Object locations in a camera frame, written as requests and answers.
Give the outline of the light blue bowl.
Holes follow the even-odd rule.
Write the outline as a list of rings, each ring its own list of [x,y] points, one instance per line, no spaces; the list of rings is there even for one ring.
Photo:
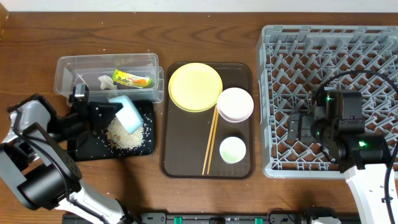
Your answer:
[[[128,96],[117,96],[108,101],[122,104],[123,107],[116,113],[116,117],[129,134],[135,133],[143,125],[144,120]]]

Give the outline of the cooked rice pile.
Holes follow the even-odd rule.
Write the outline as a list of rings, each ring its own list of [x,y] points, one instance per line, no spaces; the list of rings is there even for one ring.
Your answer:
[[[118,149],[134,149],[144,143],[144,128],[140,126],[132,134],[129,134],[121,122],[114,118],[106,129],[106,135]]]

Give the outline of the white tissue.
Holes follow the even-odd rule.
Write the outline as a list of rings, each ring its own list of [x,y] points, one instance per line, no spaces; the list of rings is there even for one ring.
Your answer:
[[[117,90],[118,89],[118,87],[114,84],[113,79],[107,75],[98,77],[98,80],[101,82],[100,88],[102,90]]]

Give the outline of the green snack wrapper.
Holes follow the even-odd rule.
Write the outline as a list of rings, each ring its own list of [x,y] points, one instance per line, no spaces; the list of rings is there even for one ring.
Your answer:
[[[113,82],[133,88],[146,88],[152,83],[149,77],[140,77],[121,70],[115,70],[112,79]]]

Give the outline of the pink round bowl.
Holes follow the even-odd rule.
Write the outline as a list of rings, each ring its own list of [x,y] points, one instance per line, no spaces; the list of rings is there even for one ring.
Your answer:
[[[229,123],[240,123],[247,120],[254,111],[252,96],[242,88],[228,88],[218,97],[217,110]]]

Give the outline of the white paper cup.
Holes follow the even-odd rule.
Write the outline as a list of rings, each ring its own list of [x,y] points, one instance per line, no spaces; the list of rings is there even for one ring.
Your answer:
[[[244,141],[237,137],[228,137],[220,144],[220,156],[227,164],[235,164],[243,160],[246,155]]]

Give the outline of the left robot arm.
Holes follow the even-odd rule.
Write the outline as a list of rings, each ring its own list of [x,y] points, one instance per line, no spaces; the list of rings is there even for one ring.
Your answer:
[[[85,183],[60,142],[86,131],[98,133],[123,108],[120,103],[72,98],[71,112],[59,117],[41,95],[9,107],[11,127],[1,143],[1,179],[26,208],[71,212],[90,223],[140,223],[119,200]]]

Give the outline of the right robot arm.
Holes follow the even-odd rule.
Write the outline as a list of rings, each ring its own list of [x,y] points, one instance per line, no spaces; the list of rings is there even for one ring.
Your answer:
[[[396,154],[383,135],[366,132],[362,100],[355,90],[322,90],[311,112],[290,114],[288,138],[319,144],[327,160],[338,166],[361,223],[395,223]]]

